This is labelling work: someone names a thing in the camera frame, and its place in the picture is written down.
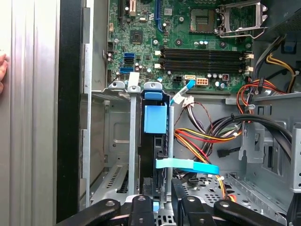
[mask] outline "finger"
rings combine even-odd
[[[0,65],[0,81],[4,78],[4,75],[6,73],[6,69],[8,68],[8,63],[5,60],[2,65]]]
[[[0,94],[2,93],[2,91],[3,91],[3,84],[0,82]]]
[[[0,53],[0,65],[3,64],[5,58],[6,58],[6,54],[1,54]]]

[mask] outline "sata port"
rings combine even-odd
[[[134,59],[124,58],[124,62],[125,62],[125,63],[133,63],[133,62],[134,62]]]

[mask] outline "white connector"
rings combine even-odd
[[[130,16],[136,16],[136,0],[130,0]]]

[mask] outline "zip tie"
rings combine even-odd
[[[238,125],[234,125],[234,127],[236,128],[236,130],[239,130],[240,128],[239,128],[239,126]]]
[[[220,178],[217,178],[217,181],[220,181],[220,180],[224,180],[224,176],[221,176]]]

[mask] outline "metal panel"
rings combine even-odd
[[[294,124],[301,123],[301,118],[297,114],[301,110],[301,94],[287,94],[271,97],[260,97],[255,100],[257,108],[261,108],[261,114],[277,121],[280,125],[293,130]],[[279,203],[288,208],[292,191],[289,189],[291,165],[287,158],[283,156],[283,151],[273,140],[267,143],[274,147],[276,153],[273,161],[277,164],[277,171],[268,169],[266,164],[247,164],[246,177],[260,187],[269,196],[275,198]]]
[[[59,6],[1,2],[9,61],[0,98],[3,226],[55,223]]]

